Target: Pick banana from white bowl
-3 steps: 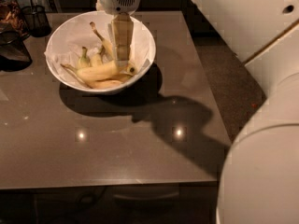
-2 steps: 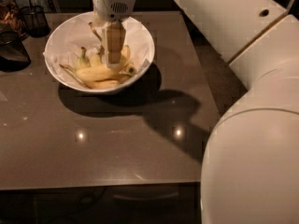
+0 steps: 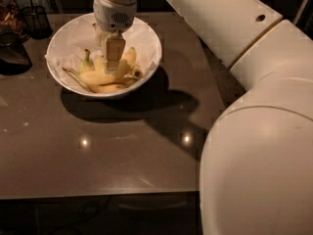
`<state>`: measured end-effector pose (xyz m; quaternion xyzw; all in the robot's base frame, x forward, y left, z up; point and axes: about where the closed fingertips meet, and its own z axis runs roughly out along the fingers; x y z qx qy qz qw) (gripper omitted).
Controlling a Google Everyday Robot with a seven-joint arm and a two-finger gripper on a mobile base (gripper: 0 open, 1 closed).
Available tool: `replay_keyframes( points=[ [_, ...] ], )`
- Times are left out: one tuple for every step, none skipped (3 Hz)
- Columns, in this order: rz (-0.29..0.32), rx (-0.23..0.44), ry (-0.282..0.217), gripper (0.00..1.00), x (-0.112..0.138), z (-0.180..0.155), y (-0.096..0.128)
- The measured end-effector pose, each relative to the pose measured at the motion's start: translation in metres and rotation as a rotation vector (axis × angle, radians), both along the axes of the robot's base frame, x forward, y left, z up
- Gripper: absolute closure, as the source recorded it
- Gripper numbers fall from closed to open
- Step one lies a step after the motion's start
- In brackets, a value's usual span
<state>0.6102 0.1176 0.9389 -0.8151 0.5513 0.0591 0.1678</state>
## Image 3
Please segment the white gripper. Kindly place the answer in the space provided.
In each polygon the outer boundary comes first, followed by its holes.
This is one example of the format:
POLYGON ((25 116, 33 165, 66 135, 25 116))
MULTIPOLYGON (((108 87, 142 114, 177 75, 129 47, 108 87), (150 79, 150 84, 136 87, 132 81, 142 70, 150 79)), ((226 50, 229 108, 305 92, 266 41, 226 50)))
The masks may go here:
POLYGON ((115 73, 126 44, 122 34, 115 31, 123 32, 133 24, 137 0, 94 0, 93 11, 98 24, 96 46, 103 45, 106 73, 115 73), (106 31, 114 33, 107 36, 106 31))

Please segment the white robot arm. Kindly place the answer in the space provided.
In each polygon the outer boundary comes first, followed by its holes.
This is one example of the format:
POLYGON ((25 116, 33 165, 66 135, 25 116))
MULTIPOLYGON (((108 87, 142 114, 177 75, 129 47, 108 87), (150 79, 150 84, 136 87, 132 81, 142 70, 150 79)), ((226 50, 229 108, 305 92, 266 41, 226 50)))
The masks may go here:
POLYGON ((313 235, 313 43, 259 0, 166 0, 245 88, 201 155, 203 235, 313 235))

